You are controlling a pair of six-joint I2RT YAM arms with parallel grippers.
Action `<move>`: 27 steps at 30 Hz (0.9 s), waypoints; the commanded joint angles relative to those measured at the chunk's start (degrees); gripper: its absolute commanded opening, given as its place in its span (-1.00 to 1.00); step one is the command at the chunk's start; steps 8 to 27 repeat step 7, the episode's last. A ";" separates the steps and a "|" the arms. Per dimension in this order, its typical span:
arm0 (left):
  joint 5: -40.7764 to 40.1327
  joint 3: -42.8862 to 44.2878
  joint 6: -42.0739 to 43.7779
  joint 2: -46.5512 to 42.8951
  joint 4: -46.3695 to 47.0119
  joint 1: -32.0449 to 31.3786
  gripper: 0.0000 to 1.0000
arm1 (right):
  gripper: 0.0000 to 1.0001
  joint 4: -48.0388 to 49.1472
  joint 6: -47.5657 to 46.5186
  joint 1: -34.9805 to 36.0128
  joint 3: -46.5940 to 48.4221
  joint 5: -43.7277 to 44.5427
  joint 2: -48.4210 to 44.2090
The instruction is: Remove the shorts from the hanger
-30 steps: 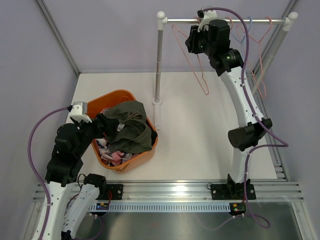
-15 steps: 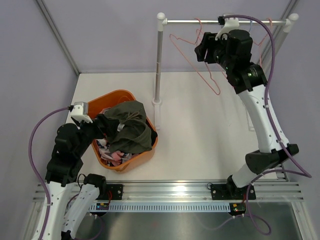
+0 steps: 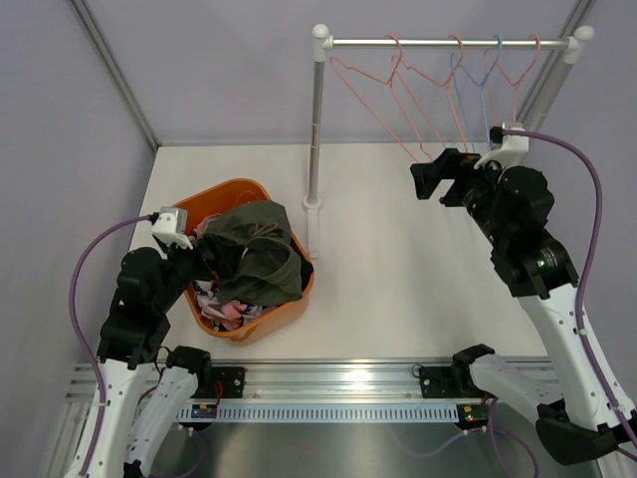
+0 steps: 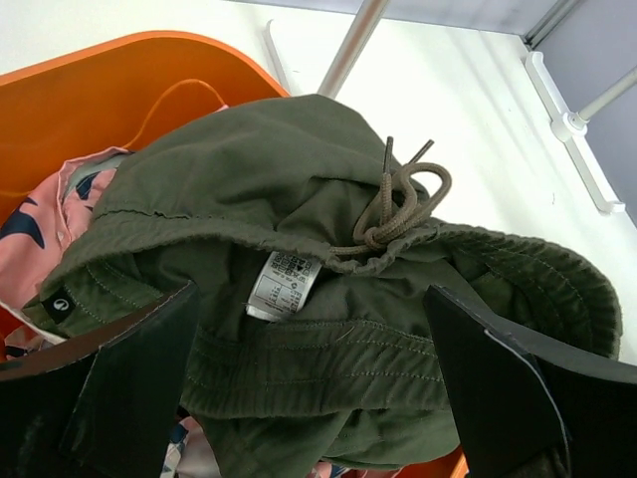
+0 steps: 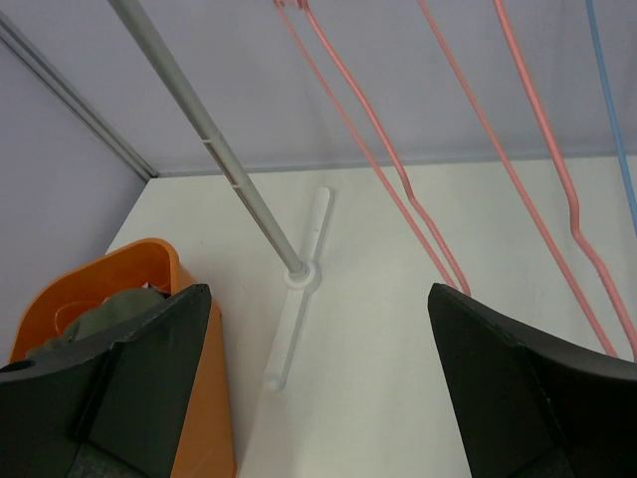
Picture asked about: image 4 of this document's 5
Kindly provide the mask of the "pink shark print shorts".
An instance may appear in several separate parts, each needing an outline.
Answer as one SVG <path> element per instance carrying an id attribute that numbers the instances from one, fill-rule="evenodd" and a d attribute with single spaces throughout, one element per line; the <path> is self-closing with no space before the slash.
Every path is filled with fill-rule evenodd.
<path id="1" fill-rule="evenodd" d="M 186 283 L 198 290 L 183 406 L 226 477 L 327 475 L 344 412 L 231 413 L 237 347 L 271 325 L 245 307 L 286 240 L 343 242 L 352 222 L 324 218 L 349 174 L 353 140 L 375 133 L 319 96 L 273 99 L 196 119 L 144 148 L 66 161 L 1 228 L 1 298 L 57 335 L 74 336 Z"/>

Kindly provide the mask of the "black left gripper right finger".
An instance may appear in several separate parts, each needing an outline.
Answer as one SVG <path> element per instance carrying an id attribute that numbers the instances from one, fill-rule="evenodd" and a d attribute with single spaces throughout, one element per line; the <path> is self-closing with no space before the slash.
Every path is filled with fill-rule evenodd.
<path id="1" fill-rule="evenodd" d="M 432 286 L 435 351 L 472 477 L 633 477 L 636 368 Z"/>

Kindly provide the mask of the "olive green shorts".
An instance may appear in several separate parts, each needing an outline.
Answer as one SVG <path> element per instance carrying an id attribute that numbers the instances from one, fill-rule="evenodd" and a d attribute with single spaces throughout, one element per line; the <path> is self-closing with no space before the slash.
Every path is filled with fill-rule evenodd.
<path id="1" fill-rule="evenodd" d="M 580 255 L 435 219 L 445 189 L 321 96 L 253 102 L 132 154 L 24 309 L 71 338 L 187 283 L 200 295 L 182 406 L 225 477 L 322 460 L 399 468 L 459 443 L 423 307 L 439 285 L 616 359 L 617 295 Z"/>

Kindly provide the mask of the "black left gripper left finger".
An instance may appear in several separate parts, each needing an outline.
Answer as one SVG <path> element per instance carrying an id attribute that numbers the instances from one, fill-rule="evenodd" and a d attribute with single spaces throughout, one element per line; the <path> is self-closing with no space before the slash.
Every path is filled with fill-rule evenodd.
<path id="1" fill-rule="evenodd" d="M 197 289 L 188 284 L 90 333 L 2 363 L 2 476 L 159 476 L 197 309 Z"/>

